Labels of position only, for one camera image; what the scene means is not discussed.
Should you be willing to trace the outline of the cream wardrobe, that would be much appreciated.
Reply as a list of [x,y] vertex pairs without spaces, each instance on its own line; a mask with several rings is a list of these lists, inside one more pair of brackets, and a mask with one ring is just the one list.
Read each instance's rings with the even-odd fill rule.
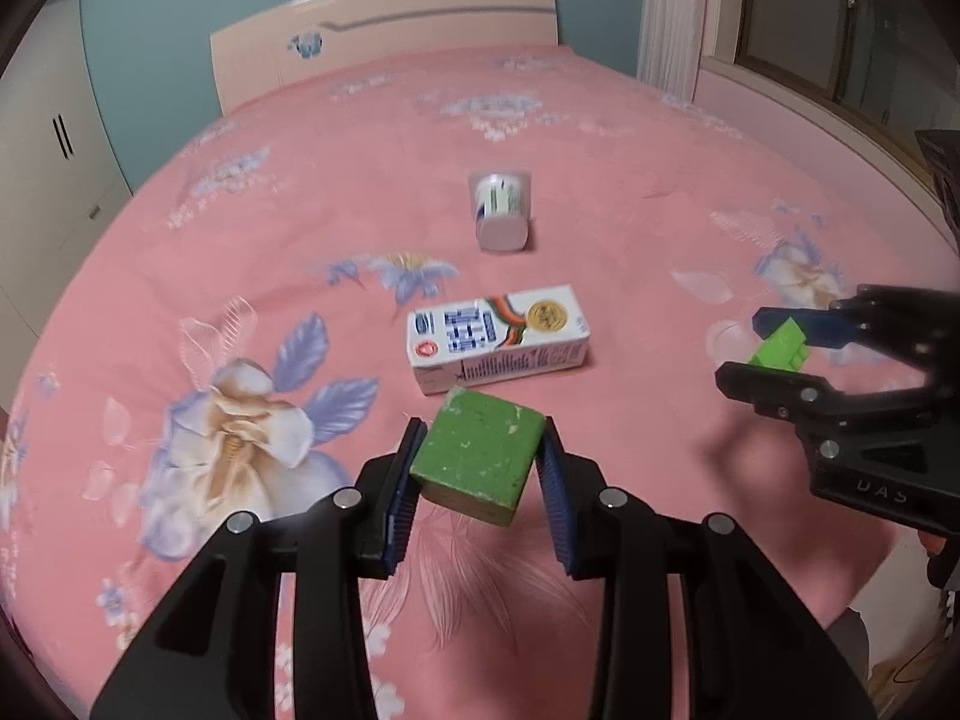
[[128,199],[89,79],[82,5],[41,8],[2,75],[2,408],[52,310]]

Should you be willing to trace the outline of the green toy brick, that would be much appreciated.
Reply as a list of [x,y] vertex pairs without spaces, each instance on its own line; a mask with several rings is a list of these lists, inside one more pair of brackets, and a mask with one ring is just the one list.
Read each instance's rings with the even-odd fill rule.
[[771,371],[800,372],[808,357],[805,333],[799,323],[788,319],[763,340],[748,364]]

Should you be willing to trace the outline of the pink window sill ledge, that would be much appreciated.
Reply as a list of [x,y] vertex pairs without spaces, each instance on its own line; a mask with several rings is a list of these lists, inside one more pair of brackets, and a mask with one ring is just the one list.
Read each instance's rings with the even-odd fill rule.
[[784,156],[887,238],[935,234],[955,245],[932,190],[826,107],[715,57],[700,62],[695,104]]

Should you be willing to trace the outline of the white curtain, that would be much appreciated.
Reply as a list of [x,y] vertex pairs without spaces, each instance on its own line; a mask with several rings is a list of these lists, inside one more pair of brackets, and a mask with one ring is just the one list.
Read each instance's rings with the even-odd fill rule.
[[638,78],[690,103],[703,47],[706,0],[643,0]]

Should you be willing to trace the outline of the pink wooden headboard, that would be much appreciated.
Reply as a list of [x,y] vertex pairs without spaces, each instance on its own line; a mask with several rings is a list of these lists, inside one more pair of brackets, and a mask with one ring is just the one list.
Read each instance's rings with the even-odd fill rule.
[[432,50],[560,44],[556,0],[291,0],[210,36],[224,115],[332,71]]

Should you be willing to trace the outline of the pink floral bed sheet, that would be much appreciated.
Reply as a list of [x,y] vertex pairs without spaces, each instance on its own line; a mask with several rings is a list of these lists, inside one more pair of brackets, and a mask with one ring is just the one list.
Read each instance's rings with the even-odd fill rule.
[[892,530],[815,499],[789,427],[716,369],[764,305],[957,281],[910,202],[567,50],[293,86],[195,135],[53,309],[3,447],[5,608],[89,704],[229,514],[352,483],[454,358],[656,511],[729,512],[827,624]]

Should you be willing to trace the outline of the white yogurt cup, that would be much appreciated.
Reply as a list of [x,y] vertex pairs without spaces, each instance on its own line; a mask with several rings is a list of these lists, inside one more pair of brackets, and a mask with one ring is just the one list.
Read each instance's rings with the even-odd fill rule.
[[532,177],[526,171],[475,172],[469,195],[475,237],[490,254],[526,249],[532,220]]

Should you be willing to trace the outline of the white milk carton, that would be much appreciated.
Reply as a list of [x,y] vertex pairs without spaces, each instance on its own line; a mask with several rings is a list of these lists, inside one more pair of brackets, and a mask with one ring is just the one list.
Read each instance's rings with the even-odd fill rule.
[[432,305],[407,316],[421,392],[445,394],[583,366],[590,330],[569,286]]

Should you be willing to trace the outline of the green sponge block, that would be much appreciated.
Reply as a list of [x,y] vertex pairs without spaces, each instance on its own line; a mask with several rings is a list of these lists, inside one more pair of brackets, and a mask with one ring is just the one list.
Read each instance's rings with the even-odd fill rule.
[[433,504],[509,527],[544,427],[539,411],[453,388],[434,415],[410,476]]

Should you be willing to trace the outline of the dark window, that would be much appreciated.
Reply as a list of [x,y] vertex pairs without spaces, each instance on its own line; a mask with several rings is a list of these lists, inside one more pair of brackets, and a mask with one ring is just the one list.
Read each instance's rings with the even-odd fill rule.
[[921,0],[742,0],[736,62],[924,171],[916,133],[958,127],[958,62]]

